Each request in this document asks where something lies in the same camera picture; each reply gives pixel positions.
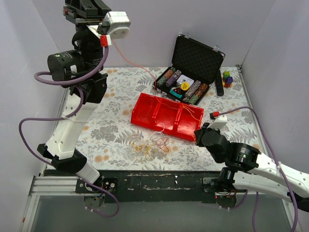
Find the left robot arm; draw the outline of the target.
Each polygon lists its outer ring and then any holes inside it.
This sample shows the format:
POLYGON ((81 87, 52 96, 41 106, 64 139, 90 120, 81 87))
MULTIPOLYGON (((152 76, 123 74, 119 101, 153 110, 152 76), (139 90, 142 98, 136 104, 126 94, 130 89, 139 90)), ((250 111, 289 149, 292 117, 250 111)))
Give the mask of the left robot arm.
POLYGON ((51 160, 58 171, 76 174, 86 181, 92 193, 102 190, 103 182, 97 169, 76 149, 86 122, 102 101, 107 90, 107 73, 101 73, 109 49, 102 47, 100 36, 110 27, 104 16, 111 9, 101 0, 67 0, 63 7, 65 18, 75 25, 73 50, 49 55, 47 65, 50 85, 69 88, 66 108, 51 138, 37 148, 51 160))

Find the red compartment tray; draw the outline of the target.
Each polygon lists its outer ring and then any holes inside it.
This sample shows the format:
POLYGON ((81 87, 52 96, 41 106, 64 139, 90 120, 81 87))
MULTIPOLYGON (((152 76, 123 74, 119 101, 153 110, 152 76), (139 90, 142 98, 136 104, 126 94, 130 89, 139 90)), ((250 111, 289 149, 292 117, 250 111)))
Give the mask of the red compartment tray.
POLYGON ((131 123, 190 142, 200 129, 204 109, 141 93, 131 115, 131 123))

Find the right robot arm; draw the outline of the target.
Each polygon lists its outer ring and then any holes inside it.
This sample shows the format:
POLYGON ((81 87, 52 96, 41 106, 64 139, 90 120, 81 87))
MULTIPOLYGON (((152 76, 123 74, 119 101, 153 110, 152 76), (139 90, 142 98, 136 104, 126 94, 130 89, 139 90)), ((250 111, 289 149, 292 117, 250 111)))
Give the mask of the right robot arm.
POLYGON ((298 209, 309 210, 307 173, 277 163, 253 146, 228 141, 209 123, 194 134, 197 146, 206 148, 216 163, 225 164, 218 178, 204 184, 208 192, 257 191, 296 201, 298 209))

